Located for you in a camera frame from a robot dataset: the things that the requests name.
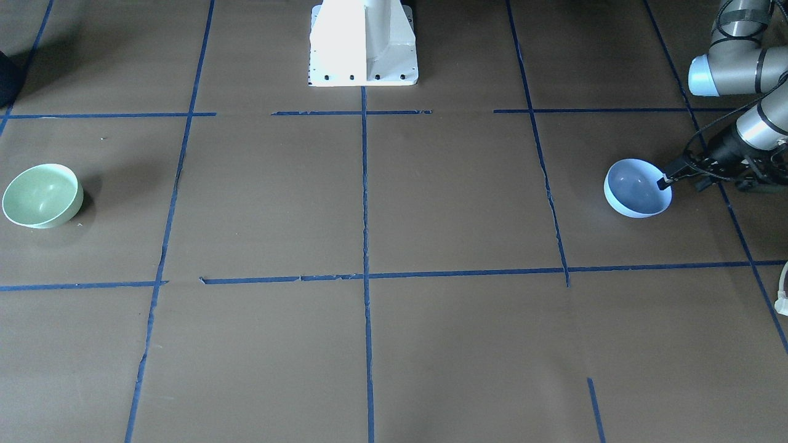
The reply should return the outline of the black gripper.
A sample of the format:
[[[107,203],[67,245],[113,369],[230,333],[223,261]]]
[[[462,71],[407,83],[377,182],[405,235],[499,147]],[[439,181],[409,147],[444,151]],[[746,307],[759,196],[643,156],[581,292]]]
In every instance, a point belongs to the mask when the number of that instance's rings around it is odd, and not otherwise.
[[[786,140],[768,150],[752,148],[734,128],[723,130],[707,144],[707,156],[699,163],[702,179],[694,185],[698,193],[714,184],[730,182],[740,193],[782,193],[787,188]],[[680,155],[662,169],[657,182],[666,190],[679,180],[695,177],[690,155]]]

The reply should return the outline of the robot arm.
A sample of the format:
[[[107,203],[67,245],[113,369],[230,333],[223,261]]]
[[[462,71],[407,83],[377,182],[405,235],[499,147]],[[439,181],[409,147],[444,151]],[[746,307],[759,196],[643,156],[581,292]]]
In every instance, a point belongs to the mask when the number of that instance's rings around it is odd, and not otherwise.
[[[786,14],[786,2],[721,2],[710,46],[689,67],[688,87],[698,97],[756,98],[736,110],[737,120],[707,141],[703,154],[686,146],[665,167],[659,190],[691,177],[698,191],[720,182],[743,193],[786,188],[786,47],[762,43],[777,10]]]

